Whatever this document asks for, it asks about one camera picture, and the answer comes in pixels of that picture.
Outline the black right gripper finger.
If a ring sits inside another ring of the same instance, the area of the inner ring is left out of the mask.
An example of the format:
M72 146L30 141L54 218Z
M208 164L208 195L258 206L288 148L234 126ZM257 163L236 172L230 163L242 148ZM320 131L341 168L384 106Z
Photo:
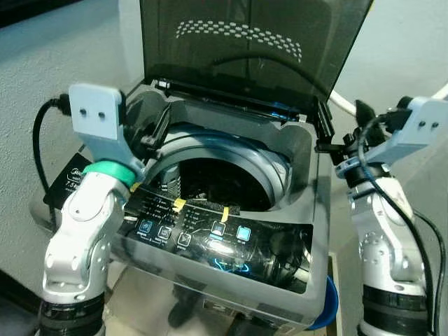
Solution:
M377 112L375 112L375 109L371 107L371 105L368 105L368 103L365 103L361 99L355 100L355 106L356 106L356 131L355 133L357 135L361 134L361 132L369 126L369 135L374 135L377 133Z
M346 153L345 144L334 144L335 135L332 114L322 99L314 98L316 112L314 112L314 128L316 128L317 142L314 150L317 153Z

